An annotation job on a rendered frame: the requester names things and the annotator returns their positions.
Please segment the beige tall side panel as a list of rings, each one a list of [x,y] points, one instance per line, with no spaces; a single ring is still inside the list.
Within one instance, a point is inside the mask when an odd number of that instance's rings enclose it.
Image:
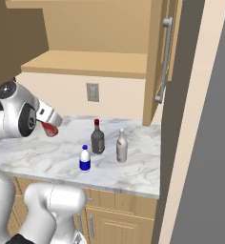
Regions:
[[[182,0],[172,81],[162,107],[153,244],[171,242],[224,20],[225,0]]]

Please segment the light wood cabinet door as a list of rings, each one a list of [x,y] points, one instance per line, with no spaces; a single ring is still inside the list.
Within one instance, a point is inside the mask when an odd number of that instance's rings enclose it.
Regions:
[[[159,103],[167,28],[165,18],[174,17],[175,0],[152,0],[142,124],[150,126]]]

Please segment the dark bottle with red cap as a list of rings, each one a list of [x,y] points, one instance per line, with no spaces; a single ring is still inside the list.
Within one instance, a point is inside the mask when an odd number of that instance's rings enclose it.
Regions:
[[[94,120],[94,131],[91,135],[92,151],[96,154],[101,154],[105,150],[104,133],[99,128],[99,120]]]

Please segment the open wooden wall cabinet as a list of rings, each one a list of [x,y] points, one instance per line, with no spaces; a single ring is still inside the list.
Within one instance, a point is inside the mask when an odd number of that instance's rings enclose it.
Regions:
[[[47,50],[26,72],[143,78],[151,0],[7,0],[14,10],[40,10]]]

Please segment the red drink can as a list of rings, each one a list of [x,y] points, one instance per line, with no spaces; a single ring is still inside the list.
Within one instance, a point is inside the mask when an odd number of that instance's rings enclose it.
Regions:
[[[42,122],[41,125],[47,136],[54,137],[58,134],[58,129],[55,126],[45,122]]]

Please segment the dark brown cabinet door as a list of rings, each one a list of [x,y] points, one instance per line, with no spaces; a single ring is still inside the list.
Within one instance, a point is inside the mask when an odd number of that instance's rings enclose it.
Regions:
[[[5,0],[0,0],[0,85],[48,49],[43,11],[8,9]]]

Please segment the grey wall outlet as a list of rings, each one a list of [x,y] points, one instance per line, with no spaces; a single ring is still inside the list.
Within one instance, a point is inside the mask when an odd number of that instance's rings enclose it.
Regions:
[[[91,102],[99,101],[99,87],[97,84],[87,83],[87,98]]]

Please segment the white bottle with blue label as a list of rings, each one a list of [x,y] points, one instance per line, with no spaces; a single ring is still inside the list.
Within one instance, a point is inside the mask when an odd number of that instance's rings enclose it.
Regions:
[[[88,172],[91,168],[91,155],[87,145],[82,146],[82,151],[79,157],[79,168],[82,172]]]

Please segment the wooden drawer front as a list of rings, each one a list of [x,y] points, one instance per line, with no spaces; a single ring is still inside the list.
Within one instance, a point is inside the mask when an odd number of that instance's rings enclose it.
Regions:
[[[88,206],[154,219],[156,199],[90,188],[85,188],[85,192],[87,197],[93,197],[93,202],[88,202]]]

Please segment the wooden base cabinet door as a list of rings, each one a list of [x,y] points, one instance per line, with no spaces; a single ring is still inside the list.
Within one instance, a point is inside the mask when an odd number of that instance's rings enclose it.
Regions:
[[[15,193],[14,203],[10,214],[8,231],[10,235],[15,235],[18,232],[21,225],[23,224],[28,214],[28,208],[24,202],[24,194],[26,188],[30,185],[32,180],[24,177],[17,177],[17,176],[13,176],[11,180],[14,184],[16,193]]]
[[[151,244],[153,220],[125,213],[86,209],[91,244]],[[91,238],[90,214],[93,216],[95,240]]]

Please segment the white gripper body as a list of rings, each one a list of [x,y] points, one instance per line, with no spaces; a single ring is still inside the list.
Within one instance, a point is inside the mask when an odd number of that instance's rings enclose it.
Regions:
[[[63,122],[63,117],[50,106],[41,107],[37,112],[37,119],[55,127],[59,127]]]

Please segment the pale beige bottle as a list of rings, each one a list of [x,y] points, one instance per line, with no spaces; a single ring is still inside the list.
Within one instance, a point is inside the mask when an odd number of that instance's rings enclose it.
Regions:
[[[124,163],[127,160],[128,142],[125,137],[125,131],[119,131],[119,137],[116,141],[116,159],[119,163]]]

